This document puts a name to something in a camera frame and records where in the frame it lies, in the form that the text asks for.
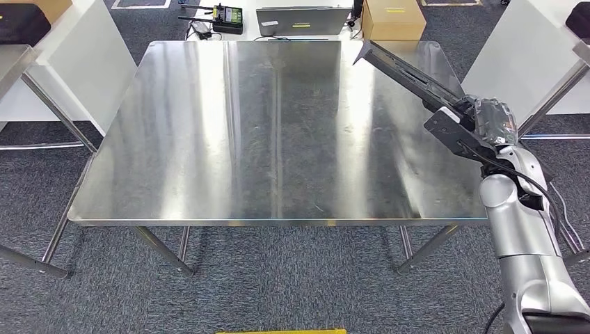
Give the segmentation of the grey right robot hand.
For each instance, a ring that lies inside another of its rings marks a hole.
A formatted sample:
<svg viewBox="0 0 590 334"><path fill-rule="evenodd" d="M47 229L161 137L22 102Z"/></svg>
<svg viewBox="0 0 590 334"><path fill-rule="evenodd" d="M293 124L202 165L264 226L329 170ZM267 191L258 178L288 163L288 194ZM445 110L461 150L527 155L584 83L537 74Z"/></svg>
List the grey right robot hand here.
<svg viewBox="0 0 590 334"><path fill-rule="evenodd" d="M504 102L495 97L466 95L455 107L470 117L475 125L474 133L484 142L492 146L518 143L518 127L514 115Z"/></svg>

